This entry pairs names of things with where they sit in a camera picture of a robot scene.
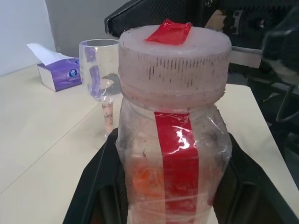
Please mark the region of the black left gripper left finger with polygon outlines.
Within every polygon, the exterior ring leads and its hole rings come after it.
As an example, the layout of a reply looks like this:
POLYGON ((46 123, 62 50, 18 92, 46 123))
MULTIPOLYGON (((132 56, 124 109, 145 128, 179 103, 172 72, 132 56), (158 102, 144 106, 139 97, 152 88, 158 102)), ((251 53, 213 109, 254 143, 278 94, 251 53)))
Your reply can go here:
POLYGON ((114 129, 83 170, 63 223, 127 223, 128 199, 115 145, 117 136, 118 130, 114 129))

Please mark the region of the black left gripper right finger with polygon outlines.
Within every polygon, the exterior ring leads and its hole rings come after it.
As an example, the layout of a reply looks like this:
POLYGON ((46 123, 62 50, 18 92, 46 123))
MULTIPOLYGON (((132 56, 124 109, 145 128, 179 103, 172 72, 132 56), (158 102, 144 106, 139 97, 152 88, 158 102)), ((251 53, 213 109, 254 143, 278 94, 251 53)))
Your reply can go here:
POLYGON ((261 166, 230 139, 232 156, 213 204, 218 223, 294 223, 294 212, 261 166))

